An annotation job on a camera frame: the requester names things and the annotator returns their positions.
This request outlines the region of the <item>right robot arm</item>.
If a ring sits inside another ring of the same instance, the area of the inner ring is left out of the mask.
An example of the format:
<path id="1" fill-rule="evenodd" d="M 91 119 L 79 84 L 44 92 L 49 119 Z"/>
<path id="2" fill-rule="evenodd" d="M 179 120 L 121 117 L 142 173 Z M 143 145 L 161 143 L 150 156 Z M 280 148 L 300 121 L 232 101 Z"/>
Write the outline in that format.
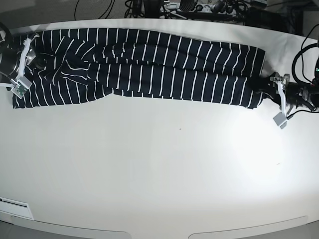
<path id="1" fill-rule="evenodd" d="M 15 79 L 18 75 L 19 59 L 19 47 L 15 46 L 10 30 L 0 23 L 0 74 L 8 80 Z"/>

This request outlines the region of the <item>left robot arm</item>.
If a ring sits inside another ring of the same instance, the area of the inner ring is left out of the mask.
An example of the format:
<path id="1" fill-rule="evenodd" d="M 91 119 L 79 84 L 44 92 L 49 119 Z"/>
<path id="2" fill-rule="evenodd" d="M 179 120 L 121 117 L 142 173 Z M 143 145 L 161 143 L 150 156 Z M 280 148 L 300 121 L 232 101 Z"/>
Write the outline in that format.
<path id="1" fill-rule="evenodd" d="M 257 95 L 254 109 L 263 99 L 270 99 L 279 108 L 279 116 L 290 119 L 292 107 L 297 112 L 319 111 L 319 43 L 307 37 L 281 34 L 266 53 L 261 76 L 248 84 Z"/>

